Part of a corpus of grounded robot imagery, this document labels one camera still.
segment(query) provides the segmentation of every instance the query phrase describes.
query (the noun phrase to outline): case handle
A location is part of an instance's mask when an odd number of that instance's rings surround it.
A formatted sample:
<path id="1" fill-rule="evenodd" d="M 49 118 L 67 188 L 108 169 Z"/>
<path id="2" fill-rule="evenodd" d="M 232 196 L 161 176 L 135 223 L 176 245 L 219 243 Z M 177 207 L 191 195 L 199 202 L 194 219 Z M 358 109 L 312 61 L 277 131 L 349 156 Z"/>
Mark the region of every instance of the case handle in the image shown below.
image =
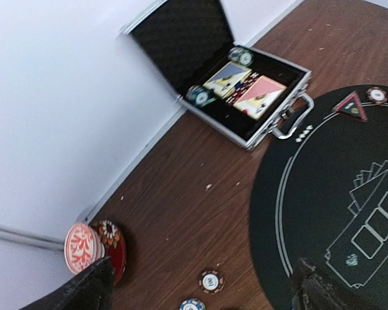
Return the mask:
<path id="1" fill-rule="evenodd" d="M 279 128 L 277 128 L 277 125 L 272 129 L 272 133 L 277 139 L 285 140 L 290 138 L 300 124 L 302 124 L 305 117 L 307 117 L 309 112 L 314 108 L 315 103 L 306 92 L 302 93 L 300 98 L 306 103 L 305 107 L 295 111 L 282 125 L 282 129 L 289 128 L 287 131 L 288 133 L 283 133 Z"/>

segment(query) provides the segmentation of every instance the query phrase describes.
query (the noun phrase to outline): black poker chip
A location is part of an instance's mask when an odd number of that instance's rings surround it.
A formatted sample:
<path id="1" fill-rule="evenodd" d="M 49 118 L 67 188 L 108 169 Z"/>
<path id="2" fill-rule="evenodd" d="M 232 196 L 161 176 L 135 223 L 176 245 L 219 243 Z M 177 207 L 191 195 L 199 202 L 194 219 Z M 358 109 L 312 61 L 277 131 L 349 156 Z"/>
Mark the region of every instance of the black poker chip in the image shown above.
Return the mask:
<path id="1" fill-rule="evenodd" d="M 216 270 L 204 271 L 199 278 L 199 286 L 208 294 L 215 294 L 224 287 L 224 277 Z"/>
<path id="2" fill-rule="evenodd" d="M 369 100 L 375 102 L 376 105 L 381 105 L 387 102 L 387 93 L 379 87 L 372 87 L 367 91 Z"/>

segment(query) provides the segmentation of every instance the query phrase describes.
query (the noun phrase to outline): floral pattern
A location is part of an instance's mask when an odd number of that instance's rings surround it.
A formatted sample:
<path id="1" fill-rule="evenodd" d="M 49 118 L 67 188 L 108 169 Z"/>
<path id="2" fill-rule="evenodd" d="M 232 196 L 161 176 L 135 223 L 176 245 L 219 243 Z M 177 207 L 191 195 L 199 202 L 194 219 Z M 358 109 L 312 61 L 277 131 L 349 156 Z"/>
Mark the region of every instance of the floral pattern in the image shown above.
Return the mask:
<path id="1" fill-rule="evenodd" d="M 102 237 L 102 243 L 106 248 L 111 246 L 116 249 L 119 240 L 121 239 L 120 231 L 111 221 L 104 220 L 99 224 L 99 235 Z"/>

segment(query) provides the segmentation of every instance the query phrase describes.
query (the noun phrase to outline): poker chip case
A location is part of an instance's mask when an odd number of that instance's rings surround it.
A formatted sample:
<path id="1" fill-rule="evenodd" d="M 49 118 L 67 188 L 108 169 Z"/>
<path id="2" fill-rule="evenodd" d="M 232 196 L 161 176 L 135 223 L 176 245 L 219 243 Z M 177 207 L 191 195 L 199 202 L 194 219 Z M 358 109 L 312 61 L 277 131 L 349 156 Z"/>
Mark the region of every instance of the poker chip case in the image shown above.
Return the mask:
<path id="1" fill-rule="evenodd" d="M 256 48 L 245 48 L 252 53 L 250 72 L 282 87 L 258 118 L 218 96 L 202 106 L 187 100 L 189 90 L 194 85 L 207 85 L 230 61 L 230 51 L 238 47 L 219 0 L 155 1 L 121 33 L 132 36 L 144 50 L 182 105 L 248 150 L 269 133 L 282 140 L 289 138 L 314 106 L 306 94 L 311 71 Z M 237 94 L 243 91 L 239 85 L 233 87 Z M 305 104 L 294 111 L 292 105 L 299 98 Z"/>

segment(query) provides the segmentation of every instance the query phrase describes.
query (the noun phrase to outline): metal handle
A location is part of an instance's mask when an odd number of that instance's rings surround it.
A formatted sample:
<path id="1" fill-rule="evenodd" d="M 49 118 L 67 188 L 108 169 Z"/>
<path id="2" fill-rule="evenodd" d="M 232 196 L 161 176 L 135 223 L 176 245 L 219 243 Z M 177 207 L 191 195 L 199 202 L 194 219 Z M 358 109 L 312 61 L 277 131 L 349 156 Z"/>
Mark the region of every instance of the metal handle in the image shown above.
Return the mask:
<path id="1" fill-rule="evenodd" d="M 305 109 L 304 113 L 302 113 L 302 115 L 300 115 L 295 120 L 295 122 L 293 123 L 292 127 L 290 128 L 290 130 L 287 134 L 284 134 L 283 132 L 281 132 L 281 130 L 279 128 L 277 128 L 277 125 L 275 127 L 273 127 L 272 133 L 277 139 L 285 140 L 285 139 L 290 138 L 294 134 L 296 129 L 300 126 L 300 124 L 302 124 L 302 121 L 305 119 L 305 117 L 307 117 L 309 112 L 314 108 L 315 103 L 314 103 L 313 99 L 306 92 L 302 93 L 300 98 L 304 102 L 306 102 L 307 108 Z"/>

